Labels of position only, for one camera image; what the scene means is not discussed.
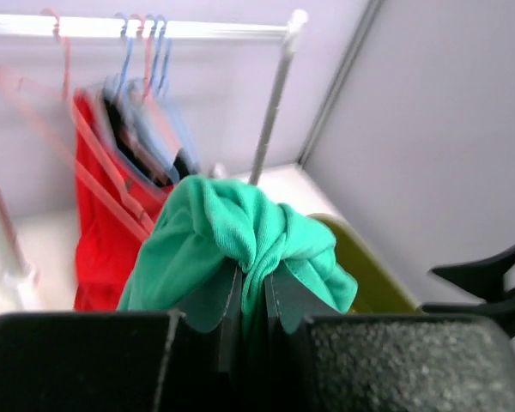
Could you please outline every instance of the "red cloth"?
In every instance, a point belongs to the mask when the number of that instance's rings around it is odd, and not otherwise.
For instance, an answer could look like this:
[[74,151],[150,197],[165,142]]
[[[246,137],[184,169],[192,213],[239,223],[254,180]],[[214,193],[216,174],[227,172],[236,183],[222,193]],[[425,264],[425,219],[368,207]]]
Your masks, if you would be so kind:
[[[90,98],[82,92],[77,92],[74,104],[99,139]],[[117,186],[99,163],[88,141],[84,139],[79,123],[76,124],[76,159],[100,182],[114,200],[137,220],[137,216],[122,204]],[[126,187],[130,188],[131,196],[142,205],[152,221],[156,221],[167,195],[173,188],[168,187],[159,191],[149,187],[115,154],[107,153],[110,161],[127,183]],[[76,176],[76,202],[81,237],[75,256],[78,279],[75,310],[113,311],[134,268],[142,241],[118,220],[78,176]]]

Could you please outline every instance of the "rack leg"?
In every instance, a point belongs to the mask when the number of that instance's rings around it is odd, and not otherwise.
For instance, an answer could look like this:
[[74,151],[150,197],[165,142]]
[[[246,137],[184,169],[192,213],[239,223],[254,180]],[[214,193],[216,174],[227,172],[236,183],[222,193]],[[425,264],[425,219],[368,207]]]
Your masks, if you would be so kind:
[[273,82],[273,90],[265,112],[264,125],[262,126],[259,135],[259,142],[257,143],[256,155],[251,168],[250,180],[248,183],[257,185],[259,176],[264,168],[265,156],[269,149],[269,141],[271,132],[275,125],[276,114],[278,112],[279,104],[281,102],[282,92],[284,91],[284,84],[288,77],[290,64],[294,58],[294,54],[298,48],[301,31],[307,23],[307,13],[303,10],[295,10],[290,21],[288,22],[288,33],[282,45],[281,60],[276,68],[275,81]]
[[22,256],[15,231],[0,194],[0,261],[3,266],[3,285],[13,293],[15,303],[22,310],[40,310],[36,294],[37,271]]

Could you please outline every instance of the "green cloth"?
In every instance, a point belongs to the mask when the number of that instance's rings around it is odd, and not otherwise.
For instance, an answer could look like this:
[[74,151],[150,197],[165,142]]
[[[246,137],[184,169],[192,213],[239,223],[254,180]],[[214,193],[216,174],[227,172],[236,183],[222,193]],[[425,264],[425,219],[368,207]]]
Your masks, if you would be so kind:
[[336,263],[335,245],[327,226],[271,202],[255,186],[190,176],[170,194],[143,243],[118,309],[169,309],[202,286],[227,257],[247,274],[243,336],[256,322],[263,280],[281,260],[322,301],[345,313],[357,283]]

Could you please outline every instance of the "yellow-green basket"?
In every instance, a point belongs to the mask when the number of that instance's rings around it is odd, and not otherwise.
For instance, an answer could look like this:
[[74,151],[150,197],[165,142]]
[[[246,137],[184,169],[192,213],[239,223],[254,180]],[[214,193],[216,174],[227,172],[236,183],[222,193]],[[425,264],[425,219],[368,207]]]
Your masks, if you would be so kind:
[[414,313],[416,304],[379,264],[364,242],[344,221],[330,215],[309,217],[321,221],[336,236],[337,262],[358,282],[351,312]]

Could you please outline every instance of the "white table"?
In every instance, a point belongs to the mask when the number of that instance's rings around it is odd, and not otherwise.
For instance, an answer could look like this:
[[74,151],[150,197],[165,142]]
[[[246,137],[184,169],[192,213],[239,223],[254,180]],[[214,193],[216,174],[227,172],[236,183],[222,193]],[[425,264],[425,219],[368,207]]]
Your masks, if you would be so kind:
[[[248,174],[236,176],[247,180]],[[277,203],[289,203],[302,215],[326,213],[341,217],[330,201],[296,165],[264,171],[259,187]],[[34,216],[15,223],[27,261],[39,270],[38,293],[47,310],[71,310],[76,292],[74,256],[78,241],[76,211]],[[15,310],[0,286],[0,313]]]

